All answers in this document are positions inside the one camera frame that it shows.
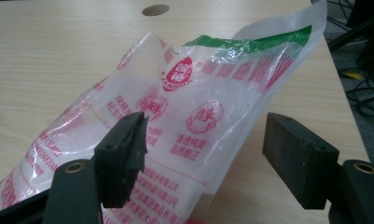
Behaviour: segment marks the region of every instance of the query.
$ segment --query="red logo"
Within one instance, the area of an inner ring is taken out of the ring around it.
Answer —
[[[160,118],[167,108],[167,100],[161,96],[147,96],[140,100],[140,109],[144,111],[149,120]]]
[[[162,73],[161,81],[165,91],[175,91],[180,87],[186,86],[190,83],[190,76],[192,75],[192,59],[186,57],[177,63],[172,70],[165,76]]]
[[[224,107],[218,101],[210,101],[198,107],[187,118],[187,128],[192,133],[206,133],[222,119]]]

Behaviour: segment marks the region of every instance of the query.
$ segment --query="table surface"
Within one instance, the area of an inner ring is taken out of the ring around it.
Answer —
[[[148,31],[181,46],[199,35],[231,38],[245,25],[309,5],[307,0],[0,2],[0,181],[34,139],[84,90],[111,75]],[[304,211],[262,156],[267,112],[292,117],[340,150],[339,162],[367,153],[326,42],[274,96],[230,166],[208,223],[327,223]]]

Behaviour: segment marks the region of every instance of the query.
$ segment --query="transparent plastic bag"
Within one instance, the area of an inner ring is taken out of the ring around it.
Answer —
[[[104,209],[104,223],[185,223],[199,198],[210,204],[260,112],[325,25],[322,0],[246,26],[231,40],[204,35],[172,48],[147,34],[33,141],[0,182],[0,210],[50,188],[58,166],[91,158],[120,118],[142,110],[145,171],[124,208]],[[204,207],[196,217],[204,219]]]

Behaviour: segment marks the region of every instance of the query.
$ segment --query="green label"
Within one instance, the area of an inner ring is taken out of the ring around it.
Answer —
[[[260,38],[257,40],[232,40],[211,38],[208,35],[202,35],[199,38],[187,42],[184,46],[203,46],[207,48],[217,48],[225,50],[237,50],[245,53],[253,53],[264,49],[270,49],[286,42],[293,42],[305,46],[312,33],[312,27],[307,26],[303,29],[280,35]]]

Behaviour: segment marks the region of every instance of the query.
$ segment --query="hole in table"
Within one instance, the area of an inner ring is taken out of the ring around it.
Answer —
[[[165,12],[167,12],[170,9],[167,5],[154,5],[151,7],[146,7],[142,11],[143,15],[145,16],[158,16]]]

